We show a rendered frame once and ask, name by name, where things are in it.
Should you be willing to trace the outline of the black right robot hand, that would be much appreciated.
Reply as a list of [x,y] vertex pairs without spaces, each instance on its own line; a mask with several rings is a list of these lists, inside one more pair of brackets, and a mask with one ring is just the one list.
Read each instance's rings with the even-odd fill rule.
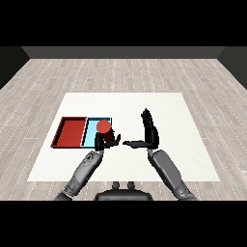
[[159,135],[157,128],[154,126],[151,112],[145,109],[141,114],[145,129],[145,140],[142,141],[124,141],[123,144],[132,147],[133,149],[147,148],[156,150],[159,146]]

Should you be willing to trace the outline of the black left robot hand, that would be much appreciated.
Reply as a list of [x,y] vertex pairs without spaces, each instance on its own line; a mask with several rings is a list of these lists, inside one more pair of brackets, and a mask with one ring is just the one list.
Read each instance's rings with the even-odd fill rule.
[[104,151],[105,149],[115,147],[120,143],[121,135],[115,136],[112,130],[106,133],[97,133],[95,137],[95,150]]

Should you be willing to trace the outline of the light blue shallow open box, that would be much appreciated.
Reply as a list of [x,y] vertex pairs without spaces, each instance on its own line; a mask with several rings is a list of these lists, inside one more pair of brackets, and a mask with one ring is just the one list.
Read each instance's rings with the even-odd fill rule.
[[95,147],[96,125],[102,120],[112,122],[110,117],[89,117],[87,119],[81,138],[80,147],[82,149],[93,149]]

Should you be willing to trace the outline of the red can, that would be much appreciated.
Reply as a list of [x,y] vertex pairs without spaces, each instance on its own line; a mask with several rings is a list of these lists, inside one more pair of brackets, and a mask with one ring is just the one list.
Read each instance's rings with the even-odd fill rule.
[[105,142],[114,141],[114,130],[107,120],[100,120],[96,125],[97,132],[102,136]]

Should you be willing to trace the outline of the red shallow open box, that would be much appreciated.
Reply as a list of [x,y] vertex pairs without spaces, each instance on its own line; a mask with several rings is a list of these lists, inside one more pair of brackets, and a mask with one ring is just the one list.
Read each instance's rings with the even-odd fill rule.
[[79,149],[86,117],[63,117],[51,143],[53,149]]

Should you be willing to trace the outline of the dark grey robot body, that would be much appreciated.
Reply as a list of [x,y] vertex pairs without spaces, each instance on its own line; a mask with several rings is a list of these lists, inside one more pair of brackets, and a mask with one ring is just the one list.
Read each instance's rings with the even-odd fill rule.
[[126,189],[121,189],[120,183],[114,181],[110,190],[96,194],[95,201],[152,201],[152,196],[137,190],[133,181],[127,183]]

